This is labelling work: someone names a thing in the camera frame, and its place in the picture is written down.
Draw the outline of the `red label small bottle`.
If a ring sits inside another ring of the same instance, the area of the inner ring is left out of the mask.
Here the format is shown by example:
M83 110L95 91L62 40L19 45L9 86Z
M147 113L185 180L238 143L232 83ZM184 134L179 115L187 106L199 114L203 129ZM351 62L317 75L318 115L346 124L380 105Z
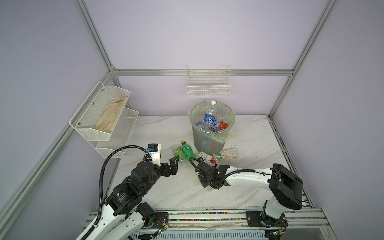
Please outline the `red label small bottle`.
M221 131L221 130L225 130L225 129L227 129L228 128L228 123L220 123L219 124L219 130Z

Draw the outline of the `small green label bottle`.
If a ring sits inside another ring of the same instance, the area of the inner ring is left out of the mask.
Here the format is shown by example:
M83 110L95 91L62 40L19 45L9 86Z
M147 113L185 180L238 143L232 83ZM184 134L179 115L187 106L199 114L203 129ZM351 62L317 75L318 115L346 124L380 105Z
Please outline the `small green label bottle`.
M187 160L181 145L174 145L172 150L175 157L179 156L179 161L185 162Z

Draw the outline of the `blue label round bottle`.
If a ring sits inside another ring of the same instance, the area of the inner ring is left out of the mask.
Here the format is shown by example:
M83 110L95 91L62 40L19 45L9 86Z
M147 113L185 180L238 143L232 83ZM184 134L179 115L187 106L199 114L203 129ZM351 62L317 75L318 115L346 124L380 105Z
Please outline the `blue label round bottle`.
M212 127L215 123L217 115L217 102L212 100L206 108L206 113L204 116L204 122L209 126Z

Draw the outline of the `green soda bottle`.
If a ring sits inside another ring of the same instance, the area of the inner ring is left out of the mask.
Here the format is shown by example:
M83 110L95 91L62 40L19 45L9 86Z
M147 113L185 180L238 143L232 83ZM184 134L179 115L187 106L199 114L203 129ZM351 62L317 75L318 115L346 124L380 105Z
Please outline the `green soda bottle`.
M187 161L190 158L194 158L194 159L197 158L192 147L190 145L188 145L185 141L181 141L181 147L182 147L183 154L185 155Z

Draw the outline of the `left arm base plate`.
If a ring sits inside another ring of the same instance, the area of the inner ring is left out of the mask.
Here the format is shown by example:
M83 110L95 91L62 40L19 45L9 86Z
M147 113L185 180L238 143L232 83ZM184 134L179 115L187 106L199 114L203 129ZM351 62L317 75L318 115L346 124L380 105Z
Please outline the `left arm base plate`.
M150 217L148 222L148 229L159 229L164 224L167 224L169 221L169 213L168 212L157 212L153 216Z

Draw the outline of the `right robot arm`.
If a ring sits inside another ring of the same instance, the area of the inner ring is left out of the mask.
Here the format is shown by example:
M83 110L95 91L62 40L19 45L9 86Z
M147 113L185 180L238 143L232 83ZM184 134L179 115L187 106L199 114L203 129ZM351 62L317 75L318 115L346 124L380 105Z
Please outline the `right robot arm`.
M219 190L222 187L251 186L266 189L273 196L266 200L260 213L266 228L280 221L287 210L302 209L303 180L281 164L267 169L239 169L229 165L211 166L203 158L189 158L201 185Z

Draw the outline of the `blue label crushed bottle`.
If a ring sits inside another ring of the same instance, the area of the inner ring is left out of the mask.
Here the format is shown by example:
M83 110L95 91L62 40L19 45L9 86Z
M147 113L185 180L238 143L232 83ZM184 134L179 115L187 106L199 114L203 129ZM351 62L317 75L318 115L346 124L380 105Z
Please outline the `blue label crushed bottle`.
M198 129L206 132L219 132L221 130L220 123L217 121L215 121L212 125L209 125L206 122L199 121L199 122L196 122L195 126Z

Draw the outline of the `white red label bottle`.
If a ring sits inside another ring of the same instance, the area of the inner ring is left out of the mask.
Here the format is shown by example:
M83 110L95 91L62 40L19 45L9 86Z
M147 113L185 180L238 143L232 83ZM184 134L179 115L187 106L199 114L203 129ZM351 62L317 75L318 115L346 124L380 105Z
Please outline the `white red label bottle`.
M217 163L217 160L216 160L215 157L213 157L213 156L211 156L211 155L209 155L209 154L207 154L207 153L204 153L204 152L200 152L200 153L198 154L198 160L199 160L200 162L202 162L202 161L207 161L207 162L210 162L210 163L213 164L213 165Z

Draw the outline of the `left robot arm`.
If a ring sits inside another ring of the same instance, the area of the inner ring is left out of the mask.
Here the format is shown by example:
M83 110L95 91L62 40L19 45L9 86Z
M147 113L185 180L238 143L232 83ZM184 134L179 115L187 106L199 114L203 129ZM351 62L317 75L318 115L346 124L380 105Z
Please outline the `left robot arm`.
M118 152L138 149L144 152L141 162L131 171L112 193L104 196L104 173L109 160ZM155 222L156 212L143 202L143 197L160 177L170 177L178 172L178 156L169 163L161 162L161 144L149 144L148 148L127 145L113 151L103 163L99 179L99 207L97 216L78 236L79 240L130 240L141 228Z

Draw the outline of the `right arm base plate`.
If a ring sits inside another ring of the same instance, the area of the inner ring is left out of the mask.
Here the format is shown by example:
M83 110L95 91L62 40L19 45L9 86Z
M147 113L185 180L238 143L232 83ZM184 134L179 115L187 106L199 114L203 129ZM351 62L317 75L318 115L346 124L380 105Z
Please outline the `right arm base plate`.
M287 227L288 222L284 214L274 219L262 213L262 211L247 211L246 220L248 227L277 228Z

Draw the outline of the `clear bottle green cap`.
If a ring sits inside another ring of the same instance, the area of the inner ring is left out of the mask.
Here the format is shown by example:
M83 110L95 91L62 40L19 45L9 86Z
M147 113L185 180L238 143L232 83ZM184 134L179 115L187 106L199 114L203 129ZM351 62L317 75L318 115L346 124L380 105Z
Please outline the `clear bottle green cap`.
M239 157L239 151L237 148L224 149L218 154L214 154L215 160L233 160Z

